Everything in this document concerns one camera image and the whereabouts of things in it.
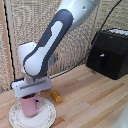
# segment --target wooden surface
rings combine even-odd
[[[52,82],[49,91],[41,92],[57,111],[52,128],[109,128],[128,101],[128,75],[115,81],[82,65]],[[55,103],[51,91],[58,91],[64,102]],[[18,99],[13,90],[1,94],[0,98],[0,128],[12,128],[9,111]]]

